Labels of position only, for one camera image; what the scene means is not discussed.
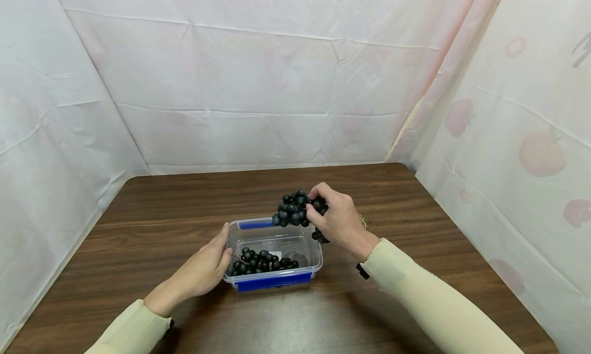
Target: plastic container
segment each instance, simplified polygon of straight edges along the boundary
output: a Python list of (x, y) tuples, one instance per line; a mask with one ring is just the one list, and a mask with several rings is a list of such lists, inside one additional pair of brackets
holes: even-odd
[(256, 252), (265, 249), (277, 255), (279, 259), (297, 260), (300, 267), (235, 277), (228, 276), (226, 273), (223, 280), (232, 284), (238, 291), (309, 283), (316, 272), (322, 268), (323, 263), (322, 248), (311, 237), (313, 231), (312, 225), (308, 227), (273, 226), (270, 217), (242, 219), (230, 223), (227, 247), (234, 250), (234, 258), (236, 258), (234, 260), (239, 260), (242, 248), (248, 246), (250, 250)]

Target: wrist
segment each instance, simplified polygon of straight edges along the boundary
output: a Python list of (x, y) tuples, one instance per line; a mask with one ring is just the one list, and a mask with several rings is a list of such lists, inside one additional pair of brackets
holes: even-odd
[(379, 237), (367, 230), (362, 230), (356, 233), (354, 240), (350, 240), (347, 249), (359, 262), (364, 263), (379, 243)]
[(174, 283), (166, 280), (145, 297), (144, 306), (153, 314), (168, 318), (184, 300), (185, 298), (179, 289), (175, 288)]

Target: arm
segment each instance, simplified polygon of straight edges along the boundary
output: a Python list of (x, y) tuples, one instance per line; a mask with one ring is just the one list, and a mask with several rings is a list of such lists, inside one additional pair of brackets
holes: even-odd
[(348, 250), (382, 291), (407, 308), (425, 333), (446, 353), (522, 353), (520, 348), (461, 293), (421, 268), (390, 241), (364, 229), (353, 199), (316, 185), (330, 209), (324, 216), (307, 206), (307, 217), (324, 236)]
[(523, 353), (477, 306), (382, 239), (363, 269), (446, 353)]
[(228, 223), (193, 254), (181, 268), (158, 285), (144, 300), (127, 307), (86, 354), (147, 354), (170, 328), (170, 315), (183, 301), (213, 289), (232, 261), (226, 249)]

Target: wooden table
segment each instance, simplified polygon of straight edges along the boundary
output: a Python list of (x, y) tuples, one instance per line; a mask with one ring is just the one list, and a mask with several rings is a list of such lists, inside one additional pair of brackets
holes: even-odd
[[(350, 194), (368, 227), (488, 314), (525, 353), (555, 345), (401, 164), (146, 176), (129, 180), (7, 353), (82, 353), (220, 229), (268, 217), (318, 182)], [(311, 284), (238, 293), (221, 283), (187, 301), (156, 353), (439, 352), (412, 318), (334, 244)]]

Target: white backdrop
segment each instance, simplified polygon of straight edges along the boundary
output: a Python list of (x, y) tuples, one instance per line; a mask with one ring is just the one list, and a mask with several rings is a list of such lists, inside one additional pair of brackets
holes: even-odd
[(0, 0), (0, 351), (123, 183), (148, 174), (57, 0)]
[(386, 157), (474, 0), (60, 0), (154, 174)]
[(591, 0), (502, 0), (408, 160), (561, 353), (591, 348)]
[(490, 1), (0, 0), (0, 347), (131, 176), (410, 155)]

